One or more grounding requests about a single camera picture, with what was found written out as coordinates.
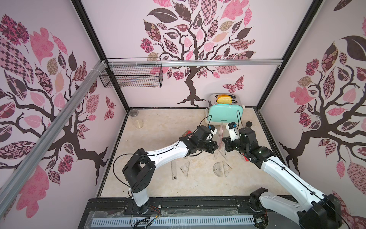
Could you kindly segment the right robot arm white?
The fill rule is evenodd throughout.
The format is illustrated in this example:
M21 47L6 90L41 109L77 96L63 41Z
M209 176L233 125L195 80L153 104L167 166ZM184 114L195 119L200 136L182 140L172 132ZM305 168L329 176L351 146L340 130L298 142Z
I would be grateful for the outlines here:
M244 127L236 129L236 123L226 128L228 137L222 141L225 150L236 150L281 184L295 202L259 188L250 195L252 210L261 212L272 210L297 223L302 229L339 229L342 226L340 200L333 194L325 195L291 171L274 152L258 144L255 131Z

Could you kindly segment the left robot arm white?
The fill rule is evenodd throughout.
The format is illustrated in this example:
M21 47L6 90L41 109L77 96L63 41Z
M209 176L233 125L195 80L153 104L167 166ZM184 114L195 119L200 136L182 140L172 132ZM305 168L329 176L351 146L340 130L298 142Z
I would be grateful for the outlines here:
M213 141L216 133L217 129L213 125L198 126L194 132L180 137L165 148L137 150L122 169L136 206L141 208L148 205L147 187L157 169L176 159L196 155L197 151L213 154L218 149L217 142Z

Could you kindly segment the clear triangle set square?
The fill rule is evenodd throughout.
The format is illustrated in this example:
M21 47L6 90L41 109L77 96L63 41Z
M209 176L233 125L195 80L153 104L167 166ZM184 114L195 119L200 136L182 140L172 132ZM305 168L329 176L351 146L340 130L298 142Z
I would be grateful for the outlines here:
M188 178L189 168L190 168L190 161L186 162L180 167L181 171L183 172L186 178Z

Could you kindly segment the clear triangle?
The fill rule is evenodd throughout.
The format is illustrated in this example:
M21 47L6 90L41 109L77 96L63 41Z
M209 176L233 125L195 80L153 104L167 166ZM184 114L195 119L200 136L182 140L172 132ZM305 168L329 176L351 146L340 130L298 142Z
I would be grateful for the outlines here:
M219 149L220 154L222 155L222 157L227 160L227 154L226 151L224 149Z
M232 170L232 167L227 162L223 161L224 176L227 177Z

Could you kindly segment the clear straight ruler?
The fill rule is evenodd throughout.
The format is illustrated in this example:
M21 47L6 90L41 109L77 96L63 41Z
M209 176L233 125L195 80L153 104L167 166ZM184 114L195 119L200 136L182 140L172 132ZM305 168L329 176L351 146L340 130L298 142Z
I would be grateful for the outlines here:
M172 180L177 180L177 168L175 160L171 161Z
M218 153L219 153L219 150L216 150L215 152L214 152L214 156L213 156L213 160L214 161L216 161L217 160L217 158L218 158Z

